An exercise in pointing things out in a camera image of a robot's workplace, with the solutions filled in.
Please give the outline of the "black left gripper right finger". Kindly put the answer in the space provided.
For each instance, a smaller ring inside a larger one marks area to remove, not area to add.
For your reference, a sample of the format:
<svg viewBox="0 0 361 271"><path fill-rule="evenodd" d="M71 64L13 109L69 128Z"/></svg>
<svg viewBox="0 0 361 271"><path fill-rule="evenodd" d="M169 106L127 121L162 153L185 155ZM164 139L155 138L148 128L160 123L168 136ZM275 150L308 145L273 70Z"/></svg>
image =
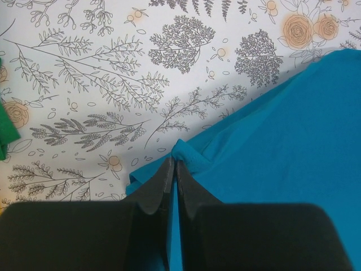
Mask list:
<svg viewBox="0 0 361 271"><path fill-rule="evenodd" d="M184 270L352 270L330 217L313 204L218 200L177 162Z"/></svg>

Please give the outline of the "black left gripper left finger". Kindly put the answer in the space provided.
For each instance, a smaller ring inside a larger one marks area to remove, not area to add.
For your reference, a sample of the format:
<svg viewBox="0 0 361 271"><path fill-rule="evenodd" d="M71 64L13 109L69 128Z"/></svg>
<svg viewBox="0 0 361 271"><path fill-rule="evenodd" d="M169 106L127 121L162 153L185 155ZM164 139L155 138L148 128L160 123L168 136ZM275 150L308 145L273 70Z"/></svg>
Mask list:
<svg viewBox="0 0 361 271"><path fill-rule="evenodd" d="M1 214L2 270L169 270L174 160L117 202L15 203Z"/></svg>

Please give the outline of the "blue t shirt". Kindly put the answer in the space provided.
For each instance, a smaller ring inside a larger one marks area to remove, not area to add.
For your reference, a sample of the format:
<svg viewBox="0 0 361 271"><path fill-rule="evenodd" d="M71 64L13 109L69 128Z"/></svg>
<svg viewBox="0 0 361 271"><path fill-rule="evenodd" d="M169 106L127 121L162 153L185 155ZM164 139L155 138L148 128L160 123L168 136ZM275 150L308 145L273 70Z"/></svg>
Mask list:
<svg viewBox="0 0 361 271"><path fill-rule="evenodd" d="M360 51L322 57L167 156L226 203L320 206L360 269Z"/></svg>

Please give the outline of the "floral patterned table mat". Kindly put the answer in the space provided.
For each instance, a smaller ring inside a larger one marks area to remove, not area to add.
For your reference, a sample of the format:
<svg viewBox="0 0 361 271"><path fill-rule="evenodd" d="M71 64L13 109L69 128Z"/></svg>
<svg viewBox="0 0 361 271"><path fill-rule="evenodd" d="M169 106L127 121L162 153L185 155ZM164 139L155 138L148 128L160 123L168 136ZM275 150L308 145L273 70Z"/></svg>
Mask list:
<svg viewBox="0 0 361 271"><path fill-rule="evenodd" d="M1 209L121 200L129 173L339 49L359 1L2 1Z"/></svg>

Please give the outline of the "green folded t shirt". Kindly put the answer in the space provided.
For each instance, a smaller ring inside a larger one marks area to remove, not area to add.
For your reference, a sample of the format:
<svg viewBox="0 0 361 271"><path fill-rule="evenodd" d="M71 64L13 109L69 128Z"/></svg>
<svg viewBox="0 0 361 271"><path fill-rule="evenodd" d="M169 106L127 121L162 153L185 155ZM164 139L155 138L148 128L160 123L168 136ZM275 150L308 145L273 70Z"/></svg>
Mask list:
<svg viewBox="0 0 361 271"><path fill-rule="evenodd" d="M1 161L6 159L7 147L9 144L20 139L20 134L6 114L5 108L1 104L0 113L0 141L1 141Z"/></svg>

